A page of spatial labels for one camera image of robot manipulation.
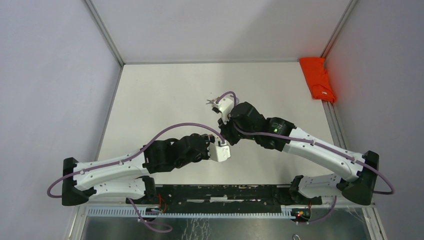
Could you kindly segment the silver keys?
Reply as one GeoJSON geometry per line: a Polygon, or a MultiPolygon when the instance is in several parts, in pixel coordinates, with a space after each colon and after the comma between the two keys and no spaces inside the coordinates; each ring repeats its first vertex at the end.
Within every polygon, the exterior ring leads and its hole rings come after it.
{"type": "Polygon", "coordinates": [[[207,99],[207,100],[206,100],[206,104],[207,104],[207,105],[213,105],[213,104],[215,104],[215,102],[216,102],[216,100],[215,100],[215,99],[207,99]]]}

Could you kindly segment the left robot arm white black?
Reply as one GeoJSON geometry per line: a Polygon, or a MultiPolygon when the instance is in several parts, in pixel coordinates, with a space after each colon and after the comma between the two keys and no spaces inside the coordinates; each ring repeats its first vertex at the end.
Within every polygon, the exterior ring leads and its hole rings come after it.
{"type": "Polygon", "coordinates": [[[97,198],[127,198],[153,203],[152,174],[169,173],[203,160],[222,162],[228,147],[220,138],[193,133],[180,139],[154,140],[134,153],[104,161],[63,160],[61,204],[77,206],[97,198]]]}

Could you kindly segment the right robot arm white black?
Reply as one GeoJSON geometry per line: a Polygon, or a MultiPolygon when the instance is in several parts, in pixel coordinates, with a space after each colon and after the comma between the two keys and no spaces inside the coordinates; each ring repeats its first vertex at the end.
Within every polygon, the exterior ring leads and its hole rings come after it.
{"type": "Polygon", "coordinates": [[[359,153],[342,149],[279,117],[264,117],[248,102],[234,104],[230,98],[212,102],[212,110],[221,117],[221,135],[232,146],[240,140],[307,159],[332,173],[321,176],[296,176],[289,199],[302,204],[315,197],[342,196],[363,206],[372,202],[380,156],[374,151],[359,153]]]}

